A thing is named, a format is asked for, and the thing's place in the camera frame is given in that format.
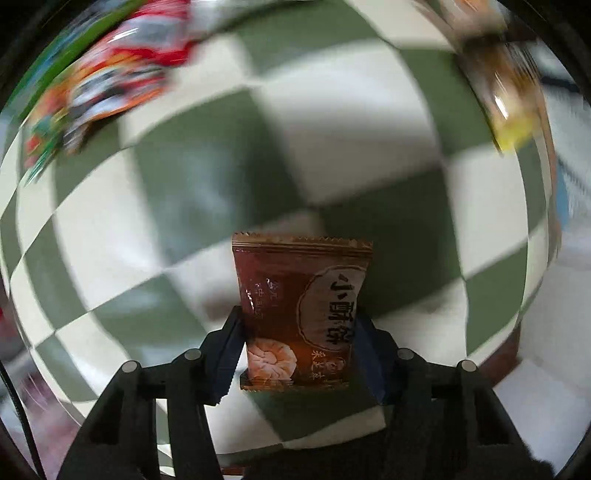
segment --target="screw head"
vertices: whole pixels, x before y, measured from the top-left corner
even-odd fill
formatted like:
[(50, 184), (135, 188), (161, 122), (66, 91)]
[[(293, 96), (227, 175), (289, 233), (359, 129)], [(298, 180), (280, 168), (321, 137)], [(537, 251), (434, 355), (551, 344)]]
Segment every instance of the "screw head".
[(472, 360), (463, 360), (461, 366), (466, 372), (475, 372), (477, 369), (476, 364)]
[(187, 350), (185, 352), (184, 357), (187, 360), (197, 360), (197, 359), (201, 358), (201, 355), (202, 355), (202, 353), (199, 348), (190, 348), (189, 350)]
[(134, 362), (133, 360), (129, 360), (125, 362), (123, 365), (121, 365), (121, 370), (123, 370), (123, 372), (125, 372), (126, 374), (130, 374), (136, 368), (138, 368), (138, 363)]
[(401, 360), (410, 360), (414, 357), (414, 352), (409, 348), (399, 348), (398, 358)]

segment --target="printed pastry image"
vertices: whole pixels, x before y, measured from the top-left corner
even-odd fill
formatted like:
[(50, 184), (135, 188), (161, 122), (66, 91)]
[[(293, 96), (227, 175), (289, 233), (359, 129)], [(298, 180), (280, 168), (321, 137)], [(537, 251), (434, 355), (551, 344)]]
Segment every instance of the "printed pastry image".
[(277, 340), (255, 338), (246, 346), (248, 378), (290, 380), (297, 358), (291, 348)]
[(327, 373), (334, 374), (334, 373), (340, 372), (343, 368), (345, 368), (346, 364), (347, 364), (347, 362), (345, 360), (337, 357), (334, 360), (329, 360), (329, 361), (325, 362), (324, 368)]

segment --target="brown snack wrapper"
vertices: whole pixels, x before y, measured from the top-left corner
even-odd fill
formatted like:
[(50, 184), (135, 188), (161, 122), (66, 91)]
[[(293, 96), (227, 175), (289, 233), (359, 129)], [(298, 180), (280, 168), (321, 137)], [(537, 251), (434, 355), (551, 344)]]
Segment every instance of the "brown snack wrapper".
[(540, 127), (537, 71), (520, 46), (497, 44), (466, 50), (460, 61), (483, 105), (501, 151), (529, 140)]
[(507, 28), (495, 0), (414, 0), (413, 3), (455, 46), (465, 38), (498, 34)]
[(248, 335), (241, 388), (346, 384), (372, 244), (235, 233), (232, 251)]

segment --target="black cable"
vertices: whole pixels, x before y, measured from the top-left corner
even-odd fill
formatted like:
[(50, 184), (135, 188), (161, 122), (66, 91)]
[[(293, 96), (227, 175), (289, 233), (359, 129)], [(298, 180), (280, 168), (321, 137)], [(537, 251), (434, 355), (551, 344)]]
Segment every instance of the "black cable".
[(25, 434), (25, 440), (27, 441), (29, 452), (31, 452), (31, 458), (33, 459), (33, 465), (35, 466), (35, 470), (37, 470), (37, 475), (39, 475), (41, 480), (47, 480), (47, 477), (45, 476), (45, 470), (43, 469), (43, 464), (41, 463), (41, 458), (39, 457), (39, 451), (37, 450), (37, 445), (35, 444), (35, 439), (33, 438), (33, 431), (31, 430), (29, 420), (27, 419), (27, 414), (25, 412), (24, 407), (22, 406), (22, 402), (20, 397), (18, 396), (17, 389), (14, 388), (14, 384), (12, 383), (12, 380), (10, 380), (8, 372), (4, 368), (4, 364), (1, 360), (0, 377), (2, 377), (2, 382), (8, 390), (8, 395), (10, 395), (10, 399), (12, 400), (14, 408), (17, 411), (18, 420), (21, 422), (22, 431)]

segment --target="snack package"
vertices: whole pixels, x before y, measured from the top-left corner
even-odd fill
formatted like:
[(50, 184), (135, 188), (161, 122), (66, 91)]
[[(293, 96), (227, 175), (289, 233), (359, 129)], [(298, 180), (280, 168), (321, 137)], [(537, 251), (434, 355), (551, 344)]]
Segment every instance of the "snack package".
[(45, 170), (61, 146), (68, 123), (67, 93), (71, 72), (72, 68), (68, 68), (52, 81), (27, 120), (24, 129), (27, 135), (24, 160), (24, 167), (28, 170), (27, 183)]
[(110, 37), (73, 65), (64, 133), (68, 154), (78, 151), (91, 122), (129, 110), (164, 91), (164, 68), (132, 53), (114, 53)]
[(248, 341), (245, 390), (344, 386), (372, 244), (236, 233)]
[(96, 0), (70, 22), (22, 76), (6, 107), (23, 121), (51, 82), (144, 0)]
[(513, 44), (474, 46), (460, 64), (488, 114), (500, 150), (519, 147), (540, 126), (535, 67)]
[(108, 35), (113, 52), (137, 55), (165, 66), (189, 57), (190, 0), (149, 0)]
[(415, 0), (415, 6), (453, 43), (507, 28), (495, 0)]
[(202, 40), (253, 12), (311, 0), (190, 0), (189, 34)]

